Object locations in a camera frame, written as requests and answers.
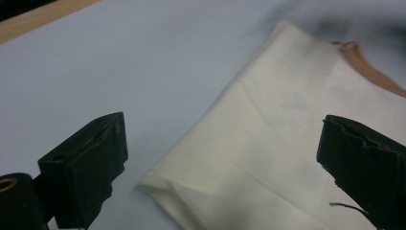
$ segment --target white cloth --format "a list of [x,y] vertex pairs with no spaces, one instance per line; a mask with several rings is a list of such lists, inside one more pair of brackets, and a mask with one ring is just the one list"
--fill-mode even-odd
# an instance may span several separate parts
[[374,229],[316,162],[327,114],[406,140],[405,99],[283,21],[205,117],[144,178],[185,229]]

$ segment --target wrinkle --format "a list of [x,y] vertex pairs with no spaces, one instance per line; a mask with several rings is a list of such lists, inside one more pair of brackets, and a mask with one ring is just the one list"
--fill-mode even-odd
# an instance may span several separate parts
[[259,117],[263,120],[263,122],[268,126],[268,127],[272,127],[273,125],[266,119],[266,115],[263,114],[263,112],[260,110],[259,105],[255,102],[255,100],[252,98],[252,95],[250,94],[249,90],[247,89],[247,87],[244,85],[243,82],[236,80],[236,83],[241,87],[242,91],[244,92],[246,98],[248,99],[248,101],[251,103],[251,105],[253,106],[253,108],[255,108],[255,110],[257,111],[257,113],[259,114]]
[[157,191],[161,191],[161,192],[170,194],[170,196],[172,196],[175,200],[179,201],[179,203],[185,208],[185,210],[189,211],[188,215],[193,219],[193,222],[195,222],[196,225],[198,225],[201,228],[201,230],[213,229],[212,227],[207,226],[209,222],[204,219],[204,216],[202,214],[200,214],[195,208],[193,208],[190,205],[190,204],[192,204],[192,202],[190,202],[184,195],[181,195],[182,193],[180,193],[177,188],[178,187],[186,188],[186,189],[192,190],[198,194],[203,194],[202,192],[200,192],[192,187],[189,187],[187,185],[173,182],[172,180],[170,180],[169,178],[166,178],[164,176],[155,175],[155,174],[151,174],[150,176],[154,177],[154,179],[158,179],[162,183],[166,184],[166,188],[150,187],[147,184],[144,184],[144,186],[146,188],[151,189],[152,194],[155,194]]
[[320,219],[315,218],[309,211],[307,211],[305,208],[300,207],[300,205],[295,204],[294,201],[289,200],[289,198],[285,197],[282,193],[279,193],[277,190],[273,189],[272,187],[270,187],[269,185],[267,185],[267,183],[264,183],[262,180],[260,180],[259,178],[256,178],[253,174],[251,174],[250,172],[244,170],[240,165],[238,165],[237,163],[230,161],[230,163],[236,167],[236,169],[238,169],[239,171],[243,172],[245,175],[247,175],[249,178],[253,179],[257,184],[259,184],[263,189],[265,189],[266,191],[268,191],[270,194],[280,198],[281,200],[283,200],[284,202],[286,202],[289,206],[292,206],[293,208],[295,208],[296,210],[298,210],[299,212],[301,212],[302,214],[304,214],[305,216],[314,219],[316,222],[318,222],[320,225],[322,225],[323,227],[325,227],[328,230],[333,230],[330,226],[328,226],[327,224],[325,224],[324,222],[322,222]]

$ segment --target wooden edge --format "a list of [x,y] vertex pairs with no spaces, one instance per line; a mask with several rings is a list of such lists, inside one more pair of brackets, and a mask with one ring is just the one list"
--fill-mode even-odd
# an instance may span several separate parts
[[340,47],[341,54],[347,63],[365,79],[381,88],[406,98],[405,89],[368,63],[367,59],[362,55],[361,48],[357,42],[335,41],[332,42],[332,44]]
[[101,0],[57,0],[0,22],[0,44]]

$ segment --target white table surface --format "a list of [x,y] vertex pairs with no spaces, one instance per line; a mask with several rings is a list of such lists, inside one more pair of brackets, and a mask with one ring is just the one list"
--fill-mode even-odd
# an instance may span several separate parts
[[281,19],[326,41],[360,41],[406,87],[403,0],[102,0],[0,45],[0,174],[37,176],[42,155],[123,111],[126,170],[90,229],[180,229],[138,183]]

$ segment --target folded fabric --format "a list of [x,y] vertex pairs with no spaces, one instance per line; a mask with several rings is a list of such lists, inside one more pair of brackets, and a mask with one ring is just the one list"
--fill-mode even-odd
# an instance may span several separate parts
[[143,179],[184,229],[374,229],[316,162],[327,114],[399,143],[406,99],[362,78],[334,45],[281,22],[258,56]]

